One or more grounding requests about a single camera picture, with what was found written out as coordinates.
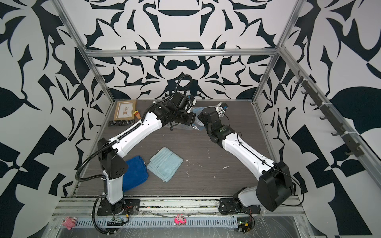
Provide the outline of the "clear plastic vacuum bag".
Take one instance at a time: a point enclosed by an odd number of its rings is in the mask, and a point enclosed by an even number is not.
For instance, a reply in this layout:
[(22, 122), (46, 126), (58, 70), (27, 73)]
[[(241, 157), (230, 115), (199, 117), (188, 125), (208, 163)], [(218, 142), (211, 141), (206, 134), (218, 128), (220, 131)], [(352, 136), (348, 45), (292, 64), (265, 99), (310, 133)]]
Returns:
[(206, 107), (195, 107), (191, 109), (192, 113), (195, 113), (195, 120), (192, 123), (191, 126), (187, 126), (184, 124), (179, 124), (176, 126), (177, 129), (182, 129), (182, 130), (197, 130), (197, 131), (203, 131), (205, 130), (204, 124), (198, 119), (198, 116), (201, 114), (202, 110), (206, 109)]

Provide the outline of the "light teal towel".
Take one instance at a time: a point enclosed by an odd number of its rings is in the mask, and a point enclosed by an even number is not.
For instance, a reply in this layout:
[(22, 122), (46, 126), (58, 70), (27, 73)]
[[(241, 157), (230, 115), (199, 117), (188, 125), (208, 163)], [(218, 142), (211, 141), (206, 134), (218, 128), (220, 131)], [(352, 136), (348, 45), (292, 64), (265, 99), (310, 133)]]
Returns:
[(147, 169), (163, 182), (169, 182), (182, 163), (181, 157), (167, 147), (163, 147), (150, 159)]

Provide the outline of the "dark blue towel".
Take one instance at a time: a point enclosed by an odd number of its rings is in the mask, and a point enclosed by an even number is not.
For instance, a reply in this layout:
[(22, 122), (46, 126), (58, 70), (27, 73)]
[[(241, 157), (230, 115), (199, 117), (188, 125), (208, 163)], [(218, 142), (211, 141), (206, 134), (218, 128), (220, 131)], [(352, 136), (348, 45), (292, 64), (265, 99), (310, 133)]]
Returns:
[(128, 169), (123, 176), (123, 192), (143, 184), (149, 177), (146, 164), (140, 156), (126, 161), (126, 164)]

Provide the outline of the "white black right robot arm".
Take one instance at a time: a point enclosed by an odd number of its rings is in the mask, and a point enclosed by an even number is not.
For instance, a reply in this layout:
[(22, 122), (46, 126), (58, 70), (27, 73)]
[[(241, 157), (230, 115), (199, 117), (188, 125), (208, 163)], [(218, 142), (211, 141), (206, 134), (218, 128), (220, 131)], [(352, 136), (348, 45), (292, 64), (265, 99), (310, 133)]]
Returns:
[(213, 107), (201, 111), (198, 119), (203, 123), (211, 141), (234, 155), (258, 180), (257, 186), (238, 192), (237, 198), (244, 207), (262, 205), (268, 211), (275, 211), (293, 193), (294, 186), (288, 166), (265, 157), (249, 144), (229, 125), (221, 122), (225, 110)]

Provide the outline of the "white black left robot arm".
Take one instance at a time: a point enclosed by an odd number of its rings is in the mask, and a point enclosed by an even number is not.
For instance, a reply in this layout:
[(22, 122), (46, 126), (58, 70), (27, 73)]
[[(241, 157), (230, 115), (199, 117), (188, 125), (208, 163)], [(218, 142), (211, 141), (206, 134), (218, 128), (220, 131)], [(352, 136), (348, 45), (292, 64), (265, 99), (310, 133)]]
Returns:
[(123, 176), (128, 170), (124, 157), (142, 140), (165, 125), (183, 124), (191, 126), (195, 113), (191, 112), (196, 104), (192, 95), (175, 92), (170, 98), (153, 103), (146, 109), (142, 118), (121, 134), (101, 140), (106, 149), (99, 154), (99, 161), (105, 178), (105, 195), (111, 205), (124, 199)]

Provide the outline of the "ice cream cone toy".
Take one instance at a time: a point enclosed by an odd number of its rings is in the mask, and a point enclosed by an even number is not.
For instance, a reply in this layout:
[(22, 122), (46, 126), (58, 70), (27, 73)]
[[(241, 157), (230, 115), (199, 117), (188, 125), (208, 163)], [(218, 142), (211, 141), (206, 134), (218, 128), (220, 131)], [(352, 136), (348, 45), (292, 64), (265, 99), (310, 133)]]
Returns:
[(142, 119), (142, 116), (141, 116), (141, 114), (140, 114), (140, 112), (139, 112), (138, 110), (135, 110), (135, 111), (134, 111), (134, 116), (135, 116), (135, 118), (138, 119), (138, 120), (141, 120), (141, 119)]

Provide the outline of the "black tv remote control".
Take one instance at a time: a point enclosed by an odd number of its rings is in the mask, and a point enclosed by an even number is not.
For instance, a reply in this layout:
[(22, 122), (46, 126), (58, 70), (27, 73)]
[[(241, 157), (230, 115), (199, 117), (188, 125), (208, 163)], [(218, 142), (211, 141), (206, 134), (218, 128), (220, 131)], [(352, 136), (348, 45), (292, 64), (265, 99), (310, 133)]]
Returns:
[(113, 120), (108, 121), (109, 127), (119, 127), (119, 126), (132, 126), (135, 120)]

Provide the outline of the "black electronics box with led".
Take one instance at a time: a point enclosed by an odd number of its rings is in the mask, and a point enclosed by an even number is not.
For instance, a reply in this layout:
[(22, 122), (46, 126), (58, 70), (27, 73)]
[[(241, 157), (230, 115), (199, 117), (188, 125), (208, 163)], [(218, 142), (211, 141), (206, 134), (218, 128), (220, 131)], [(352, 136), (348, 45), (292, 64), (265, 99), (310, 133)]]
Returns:
[(241, 233), (247, 233), (249, 231), (251, 231), (254, 226), (255, 226), (256, 222), (253, 218), (249, 219), (249, 220), (239, 220), (238, 221), (238, 232), (241, 232)]

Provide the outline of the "small green circuit board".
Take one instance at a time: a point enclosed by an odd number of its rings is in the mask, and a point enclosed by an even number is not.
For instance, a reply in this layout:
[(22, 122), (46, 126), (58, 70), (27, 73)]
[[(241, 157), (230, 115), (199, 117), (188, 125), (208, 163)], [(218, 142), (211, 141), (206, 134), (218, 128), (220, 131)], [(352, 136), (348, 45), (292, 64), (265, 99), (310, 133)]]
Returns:
[(124, 218), (113, 217), (111, 221), (117, 225), (124, 225), (129, 222), (129, 218), (124, 219)]

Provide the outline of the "wooden picture frame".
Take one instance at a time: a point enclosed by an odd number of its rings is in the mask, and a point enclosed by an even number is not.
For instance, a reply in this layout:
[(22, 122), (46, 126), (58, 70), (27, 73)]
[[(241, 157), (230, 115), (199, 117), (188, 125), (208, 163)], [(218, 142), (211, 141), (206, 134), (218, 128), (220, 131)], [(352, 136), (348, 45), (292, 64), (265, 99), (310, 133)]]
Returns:
[(136, 100), (122, 100), (116, 103), (116, 109), (113, 120), (134, 120), (136, 110)]

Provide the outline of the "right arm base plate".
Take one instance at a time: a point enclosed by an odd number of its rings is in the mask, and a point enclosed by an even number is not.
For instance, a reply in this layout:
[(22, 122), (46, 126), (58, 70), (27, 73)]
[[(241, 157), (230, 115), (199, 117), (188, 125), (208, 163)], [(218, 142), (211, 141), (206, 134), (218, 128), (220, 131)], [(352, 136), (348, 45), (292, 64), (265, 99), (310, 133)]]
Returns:
[(261, 213), (261, 204), (257, 198), (241, 201), (238, 197), (220, 198), (218, 211), (222, 215)]

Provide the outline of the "magenta toy on rail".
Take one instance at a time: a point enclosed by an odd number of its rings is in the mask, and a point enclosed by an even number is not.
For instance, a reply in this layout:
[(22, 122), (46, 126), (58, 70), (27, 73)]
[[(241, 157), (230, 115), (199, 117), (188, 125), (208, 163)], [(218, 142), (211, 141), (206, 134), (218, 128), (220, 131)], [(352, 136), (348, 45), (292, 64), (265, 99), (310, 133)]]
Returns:
[(185, 225), (187, 223), (187, 219), (186, 217), (184, 217), (183, 215), (177, 215), (174, 219), (174, 222), (176, 225)]

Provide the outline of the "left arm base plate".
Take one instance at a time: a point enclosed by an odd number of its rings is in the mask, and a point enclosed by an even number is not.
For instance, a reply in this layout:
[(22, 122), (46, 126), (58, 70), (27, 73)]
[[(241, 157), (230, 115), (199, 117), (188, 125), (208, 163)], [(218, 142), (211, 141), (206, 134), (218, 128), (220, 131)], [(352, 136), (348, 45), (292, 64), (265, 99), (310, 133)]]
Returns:
[(97, 210), (98, 216), (130, 215), (140, 209), (140, 199), (122, 199), (111, 204), (106, 198), (101, 198)]

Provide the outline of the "black wall hook rack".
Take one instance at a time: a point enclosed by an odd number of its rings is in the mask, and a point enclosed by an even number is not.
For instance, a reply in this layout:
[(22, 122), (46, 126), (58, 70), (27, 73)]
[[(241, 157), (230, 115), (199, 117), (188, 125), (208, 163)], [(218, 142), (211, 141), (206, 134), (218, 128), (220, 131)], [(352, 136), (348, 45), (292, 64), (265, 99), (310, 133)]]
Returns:
[(311, 78), (304, 78), (299, 76), (297, 84), (300, 84), (304, 88), (303, 94), (307, 94), (311, 97), (312, 107), (317, 107), (323, 116), (320, 117), (321, 120), (327, 120), (334, 128), (332, 136), (339, 136), (347, 145), (350, 152), (347, 155), (354, 155), (357, 158), (363, 156), (365, 153), (361, 146), (361, 142), (358, 138), (358, 134), (351, 128), (346, 122), (344, 117), (336, 109), (336, 107), (331, 103), (325, 94), (317, 87)]

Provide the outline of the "pink toy on rail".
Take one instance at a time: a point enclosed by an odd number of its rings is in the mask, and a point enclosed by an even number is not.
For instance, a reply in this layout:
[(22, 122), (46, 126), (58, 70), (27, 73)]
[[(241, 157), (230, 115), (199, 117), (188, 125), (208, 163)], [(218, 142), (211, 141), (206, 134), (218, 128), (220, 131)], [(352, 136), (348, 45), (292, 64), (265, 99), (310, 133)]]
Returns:
[(62, 226), (67, 228), (70, 231), (76, 226), (76, 222), (77, 222), (76, 217), (66, 217), (62, 222)]

